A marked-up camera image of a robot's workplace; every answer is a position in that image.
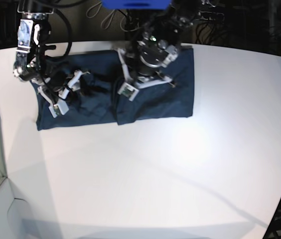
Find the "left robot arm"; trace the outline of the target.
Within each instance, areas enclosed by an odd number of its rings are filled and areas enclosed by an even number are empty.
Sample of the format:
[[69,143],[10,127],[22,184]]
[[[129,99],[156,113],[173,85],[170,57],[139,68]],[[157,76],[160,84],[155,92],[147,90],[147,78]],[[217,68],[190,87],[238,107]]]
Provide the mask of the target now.
[[201,6],[200,0],[173,0],[166,10],[150,16],[131,40],[128,57],[134,79],[163,78],[161,68],[177,59],[181,35],[193,26]]

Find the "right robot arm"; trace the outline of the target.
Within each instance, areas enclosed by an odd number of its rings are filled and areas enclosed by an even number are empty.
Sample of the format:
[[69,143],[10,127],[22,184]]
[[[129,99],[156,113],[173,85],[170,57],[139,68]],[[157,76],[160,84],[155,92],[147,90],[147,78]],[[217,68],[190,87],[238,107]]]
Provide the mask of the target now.
[[[22,82],[34,81],[43,85],[43,91],[57,99],[66,99],[60,92],[64,89],[71,94],[68,77],[61,72],[66,58],[69,56],[73,31],[67,17],[61,12],[83,4],[82,0],[60,4],[57,0],[21,0],[17,11],[22,18],[17,32],[17,48],[13,73]],[[67,30],[67,47],[63,55],[51,57],[45,54],[47,50],[55,50],[56,45],[48,45],[51,34],[49,16],[56,14],[61,18]]]

